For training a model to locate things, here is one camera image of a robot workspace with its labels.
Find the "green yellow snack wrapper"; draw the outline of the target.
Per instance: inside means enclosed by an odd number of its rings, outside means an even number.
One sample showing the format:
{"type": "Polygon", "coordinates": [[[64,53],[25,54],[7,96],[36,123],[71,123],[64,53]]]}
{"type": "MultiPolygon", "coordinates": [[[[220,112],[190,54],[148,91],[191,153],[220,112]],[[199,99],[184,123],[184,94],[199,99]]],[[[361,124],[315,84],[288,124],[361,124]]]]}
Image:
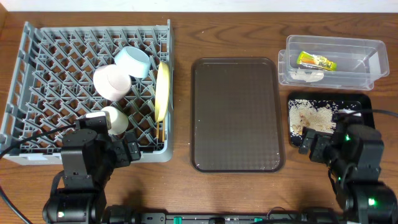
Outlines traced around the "green yellow snack wrapper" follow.
{"type": "Polygon", "coordinates": [[[316,68],[326,71],[335,71],[337,64],[321,55],[314,55],[301,51],[296,60],[297,65],[303,65],[308,68],[316,68]]]}

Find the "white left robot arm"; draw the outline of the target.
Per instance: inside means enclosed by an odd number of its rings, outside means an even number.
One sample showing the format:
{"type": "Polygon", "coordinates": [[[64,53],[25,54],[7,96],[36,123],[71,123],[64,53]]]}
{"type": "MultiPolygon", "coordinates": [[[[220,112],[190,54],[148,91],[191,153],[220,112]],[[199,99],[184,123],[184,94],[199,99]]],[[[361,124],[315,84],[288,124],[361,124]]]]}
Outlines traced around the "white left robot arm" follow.
{"type": "Polygon", "coordinates": [[[62,139],[63,170],[52,182],[43,208],[46,223],[101,223],[106,207],[104,189],[116,168],[141,158],[134,133],[113,141],[105,116],[75,121],[62,139]]]}

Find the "light blue bowl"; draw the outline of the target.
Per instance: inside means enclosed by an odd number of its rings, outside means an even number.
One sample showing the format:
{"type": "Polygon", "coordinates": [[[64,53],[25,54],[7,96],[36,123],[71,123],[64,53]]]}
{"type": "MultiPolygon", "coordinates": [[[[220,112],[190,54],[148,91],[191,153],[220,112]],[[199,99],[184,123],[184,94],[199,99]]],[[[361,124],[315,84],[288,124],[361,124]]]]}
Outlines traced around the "light blue bowl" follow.
{"type": "Polygon", "coordinates": [[[150,69],[150,58],[141,49],[123,47],[114,57],[115,64],[125,74],[135,78],[147,78],[150,69]]]}

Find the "yellow plate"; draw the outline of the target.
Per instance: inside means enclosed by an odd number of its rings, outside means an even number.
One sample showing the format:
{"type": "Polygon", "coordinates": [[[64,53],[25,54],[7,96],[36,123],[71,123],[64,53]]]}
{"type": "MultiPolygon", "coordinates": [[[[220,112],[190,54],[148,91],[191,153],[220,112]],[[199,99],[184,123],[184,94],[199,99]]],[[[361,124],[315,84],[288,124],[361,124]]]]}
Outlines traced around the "yellow plate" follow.
{"type": "Polygon", "coordinates": [[[159,63],[155,88],[155,120],[163,121],[167,112],[170,95],[170,70],[165,62],[159,63]]]}

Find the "wooden chopstick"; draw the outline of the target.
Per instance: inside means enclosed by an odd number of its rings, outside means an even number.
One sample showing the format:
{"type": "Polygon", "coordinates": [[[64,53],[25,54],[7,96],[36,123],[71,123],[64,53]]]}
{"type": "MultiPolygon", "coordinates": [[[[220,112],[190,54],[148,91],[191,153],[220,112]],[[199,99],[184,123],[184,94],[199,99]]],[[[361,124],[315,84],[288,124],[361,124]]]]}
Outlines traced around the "wooden chopstick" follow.
{"type": "Polygon", "coordinates": [[[162,142],[165,141],[165,121],[162,121],[162,142]]]}
{"type": "Polygon", "coordinates": [[[159,140],[159,136],[160,136],[160,121],[156,122],[156,138],[159,140]]]}

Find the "clear plastic wrap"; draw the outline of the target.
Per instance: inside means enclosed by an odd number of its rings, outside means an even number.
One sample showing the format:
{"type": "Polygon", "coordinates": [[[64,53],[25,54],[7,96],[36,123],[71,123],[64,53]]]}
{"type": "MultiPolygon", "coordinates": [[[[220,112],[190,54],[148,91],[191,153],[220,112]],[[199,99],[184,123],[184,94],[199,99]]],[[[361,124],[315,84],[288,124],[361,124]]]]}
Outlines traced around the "clear plastic wrap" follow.
{"type": "Polygon", "coordinates": [[[322,80],[324,78],[324,73],[318,70],[315,70],[314,72],[305,72],[304,70],[297,69],[296,71],[290,72],[290,76],[294,80],[313,83],[322,80]]]}

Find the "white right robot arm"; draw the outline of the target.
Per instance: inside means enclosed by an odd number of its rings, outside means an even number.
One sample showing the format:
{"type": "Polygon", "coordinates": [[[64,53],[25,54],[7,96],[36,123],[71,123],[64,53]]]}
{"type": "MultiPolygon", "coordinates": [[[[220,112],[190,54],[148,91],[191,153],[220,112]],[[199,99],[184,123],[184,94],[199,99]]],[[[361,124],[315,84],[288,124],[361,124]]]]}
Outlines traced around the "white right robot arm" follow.
{"type": "Polygon", "coordinates": [[[299,147],[312,162],[328,167],[328,178],[346,222],[397,223],[397,198],[379,181],[384,143],[363,124],[337,125],[333,134],[304,128],[299,147]]]}

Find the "white bowl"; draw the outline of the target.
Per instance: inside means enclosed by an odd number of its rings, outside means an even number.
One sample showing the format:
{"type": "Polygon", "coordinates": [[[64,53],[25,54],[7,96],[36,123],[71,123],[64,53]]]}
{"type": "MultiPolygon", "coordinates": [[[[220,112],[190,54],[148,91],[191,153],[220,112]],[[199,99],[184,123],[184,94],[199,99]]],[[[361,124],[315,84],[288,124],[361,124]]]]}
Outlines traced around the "white bowl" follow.
{"type": "Polygon", "coordinates": [[[105,99],[118,101],[128,94],[131,88],[131,78],[124,74],[117,65],[98,67],[93,75],[96,91],[105,99]]]}

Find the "white cup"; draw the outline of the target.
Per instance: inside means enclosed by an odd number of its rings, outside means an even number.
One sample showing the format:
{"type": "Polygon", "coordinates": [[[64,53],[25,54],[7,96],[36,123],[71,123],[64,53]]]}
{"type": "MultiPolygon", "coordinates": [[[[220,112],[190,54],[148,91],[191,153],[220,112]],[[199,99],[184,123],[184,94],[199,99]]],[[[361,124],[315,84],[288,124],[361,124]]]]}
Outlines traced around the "white cup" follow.
{"type": "Polygon", "coordinates": [[[102,109],[109,114],[111,128],[108,131],[109,134],[120,135],[123,134],[129,125],[127,116],[112,106],[106,106],[102,109]]]}

